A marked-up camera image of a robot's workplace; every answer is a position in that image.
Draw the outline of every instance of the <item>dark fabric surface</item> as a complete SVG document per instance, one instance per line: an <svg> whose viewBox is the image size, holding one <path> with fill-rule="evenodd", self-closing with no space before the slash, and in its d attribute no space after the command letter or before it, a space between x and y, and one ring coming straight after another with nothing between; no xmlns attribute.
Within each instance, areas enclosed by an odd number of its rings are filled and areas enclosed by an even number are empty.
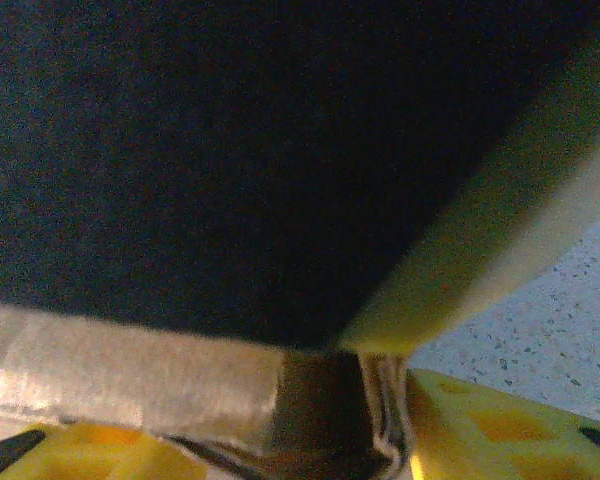
<svg viewBox="0 0 600 480"><path fill-rule="evenodd" d="M0 302L300 348L347 325L600 13L106 3L0 0Z"/></svg>

